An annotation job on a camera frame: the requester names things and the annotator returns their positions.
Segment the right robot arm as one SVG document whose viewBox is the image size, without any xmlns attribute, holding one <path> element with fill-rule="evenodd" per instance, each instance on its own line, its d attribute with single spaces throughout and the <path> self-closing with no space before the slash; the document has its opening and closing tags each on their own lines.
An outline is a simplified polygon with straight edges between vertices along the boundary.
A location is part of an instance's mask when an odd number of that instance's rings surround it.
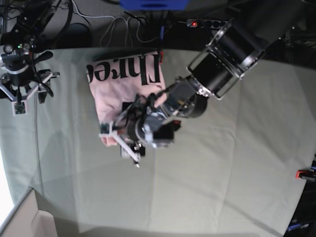
<svg viewBox="0 0 316 237">
<path fill-rule="evenodd" d="M 46 39 L 44 30 L 59 8 L 60 1 L 28 0 L 11 31 L 0 37 L 0 97 L 11 103 L 13 115 L 27 113 L 27 102 L 35 94 L 40 103 L 47 95 L 53 97 L 51 79 L 59 72 L 50 69 L 39 70 L 37 64 L 51 59 L 50 51 L 70 26 L 74 12 L 73 1 L 67 1 L 68 15 L 60 32 L 52 39 Z"/>
</svg>

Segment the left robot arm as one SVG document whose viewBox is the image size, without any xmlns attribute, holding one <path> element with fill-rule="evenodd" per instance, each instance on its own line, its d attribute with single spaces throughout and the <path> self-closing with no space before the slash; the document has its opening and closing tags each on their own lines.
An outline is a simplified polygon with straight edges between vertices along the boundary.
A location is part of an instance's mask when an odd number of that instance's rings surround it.
<svg viewBox="0 0 316 237">
<path fill-rule="evenodd" d="M 138 166 L 147 147 L 168 147 L 174 142 L 181 118 L 197 118 L 208 99 L 221 100 L 267 48 L 309 13 L 313 0 L 251 0 L 228 21 L 188 64 L 188 75 L 134 101 L 112 120 L 100 124 L 99 137 L 116 142 L 121 156 Z"/>
</svg>

